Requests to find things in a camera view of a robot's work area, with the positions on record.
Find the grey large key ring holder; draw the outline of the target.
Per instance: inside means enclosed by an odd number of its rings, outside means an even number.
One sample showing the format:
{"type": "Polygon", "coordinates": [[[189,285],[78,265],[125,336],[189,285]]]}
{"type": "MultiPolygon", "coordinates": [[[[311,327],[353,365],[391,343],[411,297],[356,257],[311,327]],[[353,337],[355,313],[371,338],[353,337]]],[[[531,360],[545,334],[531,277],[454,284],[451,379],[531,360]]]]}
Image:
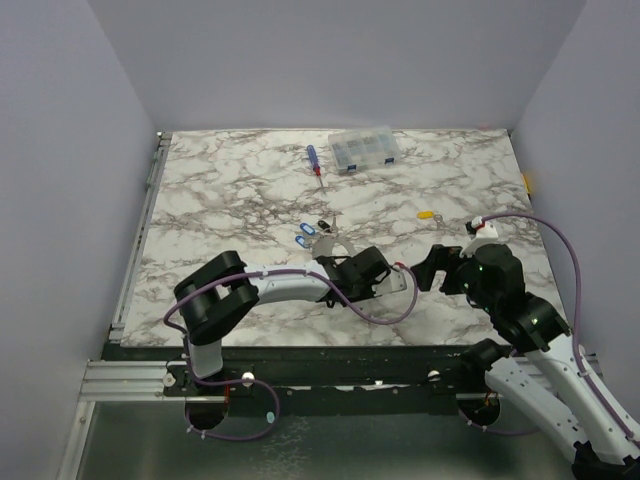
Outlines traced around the grey large key ring holder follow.
{"type": "Polygon", "coordinates": [[[311,255],[314,260],[320,257],[347,256],[357,254],[355,246],[344,236],[322,236],[312,242],[311,255]]]}

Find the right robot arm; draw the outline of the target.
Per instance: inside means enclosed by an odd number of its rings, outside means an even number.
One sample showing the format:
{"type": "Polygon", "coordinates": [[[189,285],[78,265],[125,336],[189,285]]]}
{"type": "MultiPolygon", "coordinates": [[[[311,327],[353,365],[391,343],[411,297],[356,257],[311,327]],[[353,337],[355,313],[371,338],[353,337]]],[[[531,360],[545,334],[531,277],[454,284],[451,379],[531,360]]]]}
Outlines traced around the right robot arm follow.
{"type": "Polygon", "coordinates": [[[470,347],[459,367],[469,390],[486,386],[515,405],[570,461],[577,479],[636,479],[639,447],[614,422],[623,410],[604,407],[593,387],[601,383],[573,347],[567,322],[546,300],[527,291],[522,264],[505,245],[480,247],[465,256],[459,247],[435,245],[412,266],[418,288],[431,289],[445,274],[441,292],[463,294],[484,310],[500,337],[525,356],[550,386],[544,388],[489,339],[470,347]]]}

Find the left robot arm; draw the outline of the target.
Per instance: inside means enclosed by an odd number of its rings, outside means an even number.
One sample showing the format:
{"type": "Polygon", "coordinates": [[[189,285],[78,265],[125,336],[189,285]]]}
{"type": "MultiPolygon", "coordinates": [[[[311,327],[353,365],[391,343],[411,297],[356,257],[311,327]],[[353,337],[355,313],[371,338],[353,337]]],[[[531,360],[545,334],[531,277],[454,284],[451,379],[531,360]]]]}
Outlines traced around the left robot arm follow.
{"type": "Polygon", "coordinates": [[[223,369],[222,339],[257,305],[287,301],[324,303],[333,307],[396,293],[406,289],[404,274],[391,268],[379,249],[369,247],[353,256],[323,253],[293,273],[294,265],[248,265],[239,254],[225,251],[174,287],[181,301],[195,291],[222,279],[179,308],[188,333],[191,365],[186,382],[206,395],[220,385],[223,369]]]}

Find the silver key on yellow tag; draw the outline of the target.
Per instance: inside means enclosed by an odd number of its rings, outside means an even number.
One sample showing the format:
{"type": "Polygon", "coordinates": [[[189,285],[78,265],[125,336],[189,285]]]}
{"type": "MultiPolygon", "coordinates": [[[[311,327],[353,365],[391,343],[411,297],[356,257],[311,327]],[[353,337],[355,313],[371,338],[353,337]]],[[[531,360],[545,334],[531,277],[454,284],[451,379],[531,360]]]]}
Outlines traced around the silver key on yellow tag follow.
{"type": "Polygon", "coordinates": [[[445,224],[445,222],[444,222],[444,219],[443,219],[443,217],[442,217],[440,214],[435,214],[435,215],[433,216],[433,219],[434,219],[434,221],[435,221],[436,226],[437,226],[437,228],[438,228],[438,229],[443,229],[443,228],[445,228],[445,227],[446,227],[446,224],[445,224]]]}

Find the clear plastic organizer box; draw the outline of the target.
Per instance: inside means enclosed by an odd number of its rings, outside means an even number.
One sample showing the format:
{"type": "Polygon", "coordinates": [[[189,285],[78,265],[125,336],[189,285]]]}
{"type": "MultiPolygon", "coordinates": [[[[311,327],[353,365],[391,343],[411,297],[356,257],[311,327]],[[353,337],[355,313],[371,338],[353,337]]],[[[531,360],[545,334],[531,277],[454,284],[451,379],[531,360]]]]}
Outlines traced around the clear plastic organizer box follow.
{"type": "Polygon", "coordinates": [[[388,126],[344,130],[328,136],[339,174],[351,174],[396,164],[401,158],[396,137],[388,126]]]}

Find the blue red screwdriver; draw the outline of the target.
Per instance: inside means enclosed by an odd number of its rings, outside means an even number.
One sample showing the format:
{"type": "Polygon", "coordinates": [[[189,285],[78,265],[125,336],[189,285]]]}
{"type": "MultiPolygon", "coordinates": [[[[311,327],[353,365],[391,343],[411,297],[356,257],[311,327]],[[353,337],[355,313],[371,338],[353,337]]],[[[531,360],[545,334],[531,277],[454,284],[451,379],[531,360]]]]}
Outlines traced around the blue red screwdriver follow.
{"type": "Polygon", "coordinates": [[[320,186],[320,190],[323,194],[326,193],[326,189],[323,183],[323,179],[322,179],[322,172],[321,172],[321,167],[319,164],[319,159],[316,153],[316,149],[313,145],[308,145],[306,147],[306,152],[307,152],[307,156],[308,156],[308,160],[311,166],[311,169],[319,183],[320,186]]]}

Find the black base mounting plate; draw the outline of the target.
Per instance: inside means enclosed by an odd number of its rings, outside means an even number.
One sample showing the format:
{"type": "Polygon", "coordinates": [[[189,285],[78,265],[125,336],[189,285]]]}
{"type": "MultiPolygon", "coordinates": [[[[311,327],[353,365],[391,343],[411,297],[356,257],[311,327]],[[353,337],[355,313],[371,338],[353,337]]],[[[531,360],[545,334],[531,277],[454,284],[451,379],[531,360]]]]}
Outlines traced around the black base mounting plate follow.
{"type": "Polygon", "coordinates": [[[500,414],[497,394],[456,346],[226,347],[223,369],[197,383],[178,347],[108,344],[105,361],[160,366],[162,399],[198,412],[234,416],[280,411],[296,416],[464,412],[481,424],[500,414]]]}

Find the aluminium frame rail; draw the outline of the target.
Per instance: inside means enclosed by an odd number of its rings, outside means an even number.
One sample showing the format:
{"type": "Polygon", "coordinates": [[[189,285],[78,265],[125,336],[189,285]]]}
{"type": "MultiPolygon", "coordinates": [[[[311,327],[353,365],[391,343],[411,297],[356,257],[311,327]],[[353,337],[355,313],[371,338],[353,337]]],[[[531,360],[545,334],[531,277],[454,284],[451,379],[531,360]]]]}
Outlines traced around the aluminium frame rail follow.
{"type": "Polygon", "coordinates": [[[81,383],[79,400],[136,402],[163,398],[164,362],[90,361],[81,383]]]}

